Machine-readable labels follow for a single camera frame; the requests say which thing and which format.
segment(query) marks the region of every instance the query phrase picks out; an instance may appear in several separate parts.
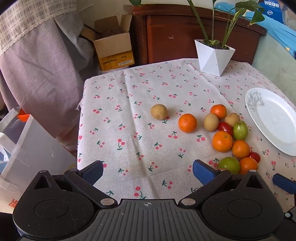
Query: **metal screw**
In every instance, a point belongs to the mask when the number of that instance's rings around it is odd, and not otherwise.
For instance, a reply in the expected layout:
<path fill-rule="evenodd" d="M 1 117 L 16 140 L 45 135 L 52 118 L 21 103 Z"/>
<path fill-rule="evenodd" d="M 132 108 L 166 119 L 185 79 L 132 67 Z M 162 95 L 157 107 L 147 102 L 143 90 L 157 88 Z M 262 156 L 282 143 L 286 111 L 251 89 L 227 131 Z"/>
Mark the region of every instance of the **metal screw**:
<path fill-rule="evenodd" d="M 193 204 L 195 204 L 195 200 L 192 198 L 184 198 L 181 203 L 183 203 L 186 206 L 191 206 Z"/>
<path fill-rule="evenodd" d="M 101 204 L 104 205 L 104 206 L 110 206 L 112 204 L 114 204 L 115 201 L 111 198 L 104 198 L 101 200 Z"/>

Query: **orange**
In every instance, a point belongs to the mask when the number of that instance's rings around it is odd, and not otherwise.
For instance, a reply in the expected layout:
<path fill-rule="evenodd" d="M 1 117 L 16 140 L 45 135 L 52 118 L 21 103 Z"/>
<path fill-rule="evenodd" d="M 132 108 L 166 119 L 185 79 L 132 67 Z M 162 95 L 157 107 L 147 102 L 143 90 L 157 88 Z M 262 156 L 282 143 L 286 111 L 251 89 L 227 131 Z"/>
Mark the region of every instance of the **orange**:
<path fill-rule="evenodd" d="M 212 106 L 210 113 L 215 114 L 221 120 L 227 115 L 227 109 L 222 104 L 216 104 Z"/>
<path fill-rule="evenodd" d="M 197 127 L 197 119 L 192 114 L 184 114 L 179 118 L 178 125 L 180 130 L 183 132 L 194 132 Z"/>
<path fill-rule="evenodd" d="M 225 131 L 219 131 L 213 136 L 213 148 L 219 152 L 228 152 L 232 147 L 232 137 Z"/>
<path fill-rule="evenodd" d="M 232 146 L 232 153 L 236 158 L 245 158 L 250 154 L 250 146 L 243 140 L 236 140 Z"/>
<path fill-rule="evenodd" d="M 249 170 L 258 169 L 258 163 L 252 157 L 245 157 L 241 159 L 239 163 L 241 165 L 240 174 L 243 174 L 243 175 L 245 175 Z"/>

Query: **red cherry tomato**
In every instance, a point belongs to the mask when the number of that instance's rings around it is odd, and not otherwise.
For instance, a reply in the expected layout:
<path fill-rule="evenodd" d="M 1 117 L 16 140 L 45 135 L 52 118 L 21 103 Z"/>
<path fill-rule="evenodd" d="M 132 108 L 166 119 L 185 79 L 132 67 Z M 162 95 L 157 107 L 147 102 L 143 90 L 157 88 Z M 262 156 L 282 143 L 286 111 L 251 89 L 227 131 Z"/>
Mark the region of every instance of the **red cherry tomato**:
<path fill-rule="evenodd" d="M 259 161 L 261 160 L 261 157 L 257 152 L 250 152 L 249 157 L 254 158 L 257 163 L 259 163 Z"/>
<path fill-rule="evenodd" d="M 219 123 L 218 130 L 228 132 L 231 136 L 233 136 L 232 127 L 229 124 L 227 124 L 226 122 L 224 122 L 224 121 Z"/>

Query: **yellow label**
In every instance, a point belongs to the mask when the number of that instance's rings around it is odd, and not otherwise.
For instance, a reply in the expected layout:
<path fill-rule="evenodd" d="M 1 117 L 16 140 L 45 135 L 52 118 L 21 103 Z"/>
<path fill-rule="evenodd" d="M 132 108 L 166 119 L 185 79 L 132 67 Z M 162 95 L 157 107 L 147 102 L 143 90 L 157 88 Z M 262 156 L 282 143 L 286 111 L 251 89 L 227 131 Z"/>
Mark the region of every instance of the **yellow label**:
<path fill-rule="evenodd" d="M 132 50 L 99 58 L 99 62 L 102 71 L 118 69 L 135 63 Z"/>

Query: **wooden cabinet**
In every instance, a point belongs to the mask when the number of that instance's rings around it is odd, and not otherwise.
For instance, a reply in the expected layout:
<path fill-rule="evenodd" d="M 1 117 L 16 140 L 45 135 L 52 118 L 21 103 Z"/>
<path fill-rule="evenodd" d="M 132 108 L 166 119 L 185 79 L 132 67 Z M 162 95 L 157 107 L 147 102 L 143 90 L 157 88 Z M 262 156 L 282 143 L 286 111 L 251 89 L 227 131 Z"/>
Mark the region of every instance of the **wooden cabinet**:
<path fill-rule="evenodd" d="M 208 37 L 212 32 L 212 11 L 196 8 Z M 177 4 L 147 4 L 132 7 L 130 29 L 136 65 L 179 58 L 197 58 L 194 39 L 203 34 L 190 6 Z M 214 38 L 224 38 L 228 14 L 215 11 Z M 227 44 L 236 49 L 232 60 L 252 64 L 258 41 L 266 29 L 239 19 Z"/>

